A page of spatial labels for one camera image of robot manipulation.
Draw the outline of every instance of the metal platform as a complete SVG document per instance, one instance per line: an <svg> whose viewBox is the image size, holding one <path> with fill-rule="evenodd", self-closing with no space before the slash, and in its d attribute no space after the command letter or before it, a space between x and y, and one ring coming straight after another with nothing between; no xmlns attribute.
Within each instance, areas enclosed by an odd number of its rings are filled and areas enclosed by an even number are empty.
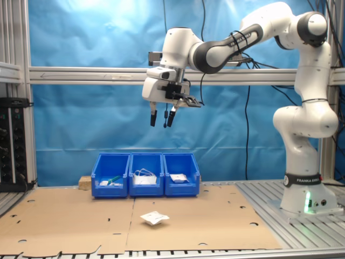
<svg viewBox="0 0 345 259"><path fill-rule="evenodd" d="M345 216L317 217L288 224L279 220L267 202L280 200L284 185L280 180L203 182L205 186L236 185L265 221L282 245L279 250L196 250L196 251L127 251L123 255L99 256L93 254L59 255L45 259L113 259L129 257L180 258L345 258ZM345 188L330 187L343 199ZM0 194L0 215L21 194ZM21 256L0 256L0 259L20 259Z"/></svg>

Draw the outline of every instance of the white paper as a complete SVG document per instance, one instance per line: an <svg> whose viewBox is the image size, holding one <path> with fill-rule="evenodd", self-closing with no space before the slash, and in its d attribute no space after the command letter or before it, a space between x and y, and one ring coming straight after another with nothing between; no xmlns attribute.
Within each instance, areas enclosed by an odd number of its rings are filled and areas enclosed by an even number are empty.
<svg viewBox="0 0 345 259"><path fill-rule="evenodd" d="M155 185L157 177L155 175L135 175L134 174L134 184L135 185Z"/></svg>
<svg viewBox="0 0 345 259"><path fill-rule="evenodd" d="M112 183L110 184L110 186L123 186L123 184L117 183L117 182L112 182Z"/></svg>
<svg viewBox="0 0 345 259"><path fill-rule="evenodd" d="M162 223L162 220L168 220L170 219L168 216L160 214L158 212L151 212L145 215L140 216L142 219L145 220L145 222L151 226L157 225Z"/></svg>
<svg viewBox="0 0 345 259"><path fill-rule="evenodd" d="M174 181L174 183L182 183L184 181L188 181L185 174L171 174L170 177Z"/></svg>
<svg viewBox="0 0 345 259"><path fill-rule="evenodd" d="M107 186L108 185L108 181L101 181L99 185L100 186Z"/></svg>

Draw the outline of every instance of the blue plastic bin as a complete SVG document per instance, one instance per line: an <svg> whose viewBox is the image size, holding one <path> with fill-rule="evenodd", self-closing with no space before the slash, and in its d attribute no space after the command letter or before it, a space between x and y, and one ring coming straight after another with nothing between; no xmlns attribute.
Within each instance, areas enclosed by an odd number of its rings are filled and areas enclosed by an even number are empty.
<svg viewBox="0 0 345 259"><path fill-rule="evenodd" d="M133 175L136 170L145 168L157 177L155 185L135 185ZM164 169L162 153L132 153L130 156L129 195L136 196L162 196L164 194Z"/></svg>
<svg viewBox="0 0 345 259"><path fill-rule="evenodd" d="M100 153L91 174L92 196L127 197L129 159L130 154L127 153ZM108 181L118 175L121 177L114 183L120 183L122 186L99 186L101 181Z"/></svg>
<svg viewBox="0 0 345 259"><path fill-rule="evenodd" d="M200 190L200 172L192 153L163 154L165 195L169 197L196 196ZM185 174L188 182L174 183L170 174Z"/></svg>

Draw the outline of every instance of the blue backdrop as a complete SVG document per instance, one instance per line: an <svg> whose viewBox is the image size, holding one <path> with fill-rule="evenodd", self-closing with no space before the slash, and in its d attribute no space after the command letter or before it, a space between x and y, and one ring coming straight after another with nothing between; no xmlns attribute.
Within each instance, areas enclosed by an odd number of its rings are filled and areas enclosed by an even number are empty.
<svg viewBox="0 0 345 259"><path fill-rule="evenodd" d="M205 40L220 40L240 20L270 0L205 0ZM287 2L295 15L307 1ZM167 26L186 26L201 36L201 0L166 0ZM148 67L148 52L165 37L162 0L29 0L33 66ZM273 39L246 51L255 60L296 68L298 52ZM205 106L182 108L172 128L156 127L141 86L33 85L38 182L76 185L90 175L100 152L193 152L204 181L243 180L247 86L204 86ZM299 96L285 90L298 104ZM192 87L199 96L199 87ZM270 86L252 86L249 179L281 179L285 149L273 114L290 102Z"/></svg>

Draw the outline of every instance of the cardboard sheet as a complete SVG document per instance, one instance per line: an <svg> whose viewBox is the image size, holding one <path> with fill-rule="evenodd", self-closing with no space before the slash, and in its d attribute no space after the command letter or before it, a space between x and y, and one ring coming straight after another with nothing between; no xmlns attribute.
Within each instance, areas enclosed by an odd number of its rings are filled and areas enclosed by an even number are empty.
<svg viewBox="0 0 345 259"><path fill-rule="evenodd" d="M90 190L38 189L0 219L0 254L122 254L132 199L95 200Z"/></svg>
<svg viewBox="0 0 345 259"><path fill-rule="evenodd" d="M145 224L140 216L155 210L170 219ZM0 255L90 254L99 247L99 254L280 248L235 186L202 187L195 198L135 201L95 200L89 190L38 189L0 218Z"/></svg>
<svg viewBox="0 0 345 259"><path fill-rule="evenodd" d="M153 211L170 219L149 226L140 216ZM133 251L278 248L235 186L202 187L197 198L136 199L126 246Z"/></svg>

